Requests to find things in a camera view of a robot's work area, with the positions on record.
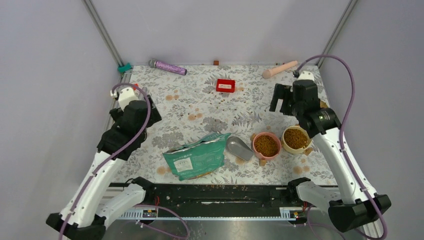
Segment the grey plastic scoop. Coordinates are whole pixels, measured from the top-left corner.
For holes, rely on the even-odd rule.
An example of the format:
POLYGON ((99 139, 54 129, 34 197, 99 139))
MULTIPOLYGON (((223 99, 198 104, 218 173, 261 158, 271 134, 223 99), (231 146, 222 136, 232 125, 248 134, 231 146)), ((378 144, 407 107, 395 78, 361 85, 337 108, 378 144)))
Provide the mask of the grey plastic scoop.
POLYGON ((254 156, 251 148, 239 137, 230 136, 226 141, 226 150, 244 161, 250 161, 254 156))

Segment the green dog food bag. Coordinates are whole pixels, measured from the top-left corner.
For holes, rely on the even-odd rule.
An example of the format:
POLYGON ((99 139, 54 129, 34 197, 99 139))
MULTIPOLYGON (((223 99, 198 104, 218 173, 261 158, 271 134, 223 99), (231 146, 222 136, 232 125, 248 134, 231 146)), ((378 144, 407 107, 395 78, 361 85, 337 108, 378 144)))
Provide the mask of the green dog food bag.
POLYGON ((208 175, 225 164, 224 150, 230 133, 211 132, 196 142, 162 154, 171 173, 180 181, 208 175))

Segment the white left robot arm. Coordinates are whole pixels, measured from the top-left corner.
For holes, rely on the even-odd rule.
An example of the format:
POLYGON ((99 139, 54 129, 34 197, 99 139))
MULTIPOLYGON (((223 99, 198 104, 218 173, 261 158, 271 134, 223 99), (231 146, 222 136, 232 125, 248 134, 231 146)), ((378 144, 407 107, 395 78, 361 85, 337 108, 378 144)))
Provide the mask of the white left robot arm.
POLYGON ((154 190, 143 186, 143 180, 138 178, 100 205, 113 177, 147 139, 147 128, 162 119, 151 97, 138 85, 119 83, 110 95, 118 102, 118 107, 109 112, 114 124, 102 134, 74 196, 46 220, 60 240, 101 240, 108 227, 131 207, 138 203, 148 206, 155 200, 154 190))

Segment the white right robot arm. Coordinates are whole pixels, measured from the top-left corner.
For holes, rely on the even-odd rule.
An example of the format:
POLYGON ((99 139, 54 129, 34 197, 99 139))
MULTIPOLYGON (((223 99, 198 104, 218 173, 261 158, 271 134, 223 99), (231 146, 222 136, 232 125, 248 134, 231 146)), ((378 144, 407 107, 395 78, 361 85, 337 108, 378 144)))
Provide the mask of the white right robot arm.
POLYGON ((392 205, 386 194, 379 194, 363 174, 342 132, 342 125, 331 108, 321 107, 318 86, 311 72, 298 75, 292 85, 277 83, 269 110, 294 116, 299 126, 323 154, 336 180, 339 194, 320 187, 305 177, 288 183, 287 201, 293 206, 303 202, 325 211, 334 227, 347 232, 382 220, 392 205))

